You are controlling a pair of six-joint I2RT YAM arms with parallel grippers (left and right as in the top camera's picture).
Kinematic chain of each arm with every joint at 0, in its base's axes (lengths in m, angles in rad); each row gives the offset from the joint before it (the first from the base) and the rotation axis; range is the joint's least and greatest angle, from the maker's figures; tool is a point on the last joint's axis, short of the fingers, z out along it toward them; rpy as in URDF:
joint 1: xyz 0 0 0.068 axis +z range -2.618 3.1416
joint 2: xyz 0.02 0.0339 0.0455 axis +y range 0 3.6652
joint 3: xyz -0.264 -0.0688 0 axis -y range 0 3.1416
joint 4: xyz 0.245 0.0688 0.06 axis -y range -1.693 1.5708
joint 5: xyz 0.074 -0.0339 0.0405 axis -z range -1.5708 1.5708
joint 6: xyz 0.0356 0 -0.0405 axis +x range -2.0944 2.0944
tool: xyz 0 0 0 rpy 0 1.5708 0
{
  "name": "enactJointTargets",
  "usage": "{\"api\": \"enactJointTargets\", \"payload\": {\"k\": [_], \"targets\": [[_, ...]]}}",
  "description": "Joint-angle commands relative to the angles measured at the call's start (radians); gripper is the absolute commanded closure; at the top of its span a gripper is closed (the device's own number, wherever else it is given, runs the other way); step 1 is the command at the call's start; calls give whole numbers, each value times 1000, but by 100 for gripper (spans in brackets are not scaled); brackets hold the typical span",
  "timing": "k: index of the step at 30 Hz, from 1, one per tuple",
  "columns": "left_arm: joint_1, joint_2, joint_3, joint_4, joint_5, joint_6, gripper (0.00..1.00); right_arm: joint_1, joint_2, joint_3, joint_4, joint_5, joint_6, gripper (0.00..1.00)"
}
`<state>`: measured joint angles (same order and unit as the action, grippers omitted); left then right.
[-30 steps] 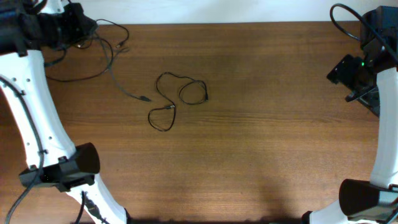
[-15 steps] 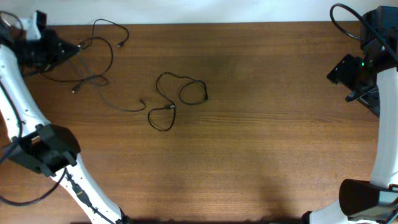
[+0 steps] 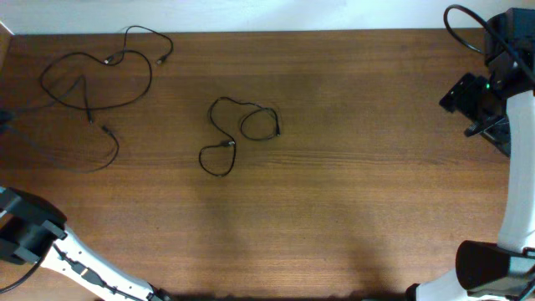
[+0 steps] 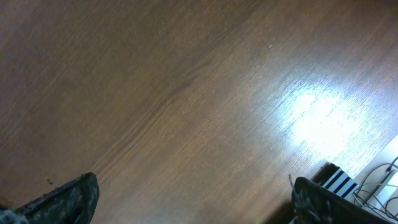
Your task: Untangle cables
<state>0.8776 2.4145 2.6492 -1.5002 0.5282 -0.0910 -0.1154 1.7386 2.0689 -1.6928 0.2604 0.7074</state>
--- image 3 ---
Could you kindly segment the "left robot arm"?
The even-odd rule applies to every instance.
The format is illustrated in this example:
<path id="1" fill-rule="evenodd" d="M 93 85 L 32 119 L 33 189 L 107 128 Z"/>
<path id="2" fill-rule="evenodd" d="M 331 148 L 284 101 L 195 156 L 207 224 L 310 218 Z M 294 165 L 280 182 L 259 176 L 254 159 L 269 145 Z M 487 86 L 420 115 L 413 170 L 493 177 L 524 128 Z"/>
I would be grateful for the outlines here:
<path id="1" fill-rule="evenodd" d="M 19 280 L 1 289 L 7 293 L 48 268 L 88 289 L 103 300 L 165 301 L 163 289 L 130 276 L 87 247 L 66 225 L 66 216 L 39 196 L 14 188 L 1 189 L 1 259 L 33 266 Z"/>

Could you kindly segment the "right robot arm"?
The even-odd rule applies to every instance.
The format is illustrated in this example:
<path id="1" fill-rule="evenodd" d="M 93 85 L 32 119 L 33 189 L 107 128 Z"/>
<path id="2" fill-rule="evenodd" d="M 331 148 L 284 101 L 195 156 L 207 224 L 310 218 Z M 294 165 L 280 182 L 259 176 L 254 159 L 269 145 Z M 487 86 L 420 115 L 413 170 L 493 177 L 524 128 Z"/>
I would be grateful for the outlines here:
<path id="1" fill-rule="evenodd" d="M 507 204 L 495 243 L 466 240 L 456 266 L 405 291 L 410 301 L 529 300 L 534 296 L 534 11 L 510 8 L 489 20 L 459 4 L 446 8 L 485 30 L 481 54 L 488 77 L 465 74 L 441 99 L 510 160 Z"/>

